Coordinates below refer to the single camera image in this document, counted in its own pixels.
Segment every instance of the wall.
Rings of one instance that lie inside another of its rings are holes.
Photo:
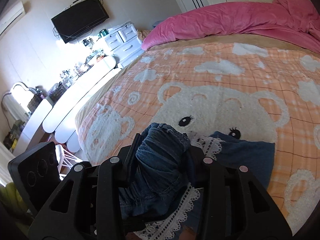
[[[10,0],[7,8],[19,0]],[[64,44],[52,32],[51,18],[75,0],[22,0],[26,15],[0,40],[0,95],[17,81],[27,86],[49,89],[59,81],[61,70],[71,68],[83,58],[83,45]],[[110,16],[93,30],[131,20],[138,29],[150,29],[158,20],[181,13],[176,0],[104,0]],[[0,140],[8,128],[0,112]]]

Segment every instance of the drawer handle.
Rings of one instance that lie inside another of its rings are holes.
[[[123,51],[126,51],[128,49],[131,49],[133,47],[133,45],[130,45],[127,49],[124,49]]]

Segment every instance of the beige bed sheet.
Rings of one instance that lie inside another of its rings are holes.
[[[277,39],[255,35],[255,34],[231,34],[226,36],[208,36],[197,40],[189,40],[189,41],[173,41],[162,45],[157,45],[149,49],[149,51],[157,50],[157,49],[165,49],[165,48],[176,48],[176,47],[183,47],[183,46],[193,46],[197,44],[203,43],[245,43],[255,45],[261,48],[278,48],[278,49],[289,49],[289,50],[300,50],[304,51],[308,54],[312,54],[316,57],[320,57],[319,54],[314,53],[308,49],[303,49],[297,45],[288,43],[286,41],[280,41]],[[129,66],[124,68],[121,72],[115,75],[110,81],[108,81],[97,93],[95,93],[88,102],[80,109],[80,111],[76,115],[76,130],[78,131],[82,121],[85,119],[87,114],[91,111],[91,109],[100,101],[102,96],[113,86],[113,84],[124,74],[126,74],[130,68],[135,65],[144,54],[139,56],[136,60],[134,60]]]

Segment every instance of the white lace trim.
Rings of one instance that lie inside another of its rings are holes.
[[[196,132],[188,132],[188,138],[190,139],[191,145],[203,150],[205,156],[217,160],[216,154],[220,153],[222,150],[220,142],[223,141],[221,139],[207,137]]]
[[[172,239],[175,232],[180,230],[181,222],[187,220],[187,212],[193,209],[193,202],[199,197],[199,190],[189,184],[177,210],[170,217],[163,221],[147,224],[144,230],[135,232],[135,234],[142,240]]]

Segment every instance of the orange plaid blanket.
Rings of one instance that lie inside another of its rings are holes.
[[[320,199],[319,70],[305,52],[241,43],[148,51],[85,117],[79,141],[94,164],[151,122],[275,142],[268,192],[295,233]]]

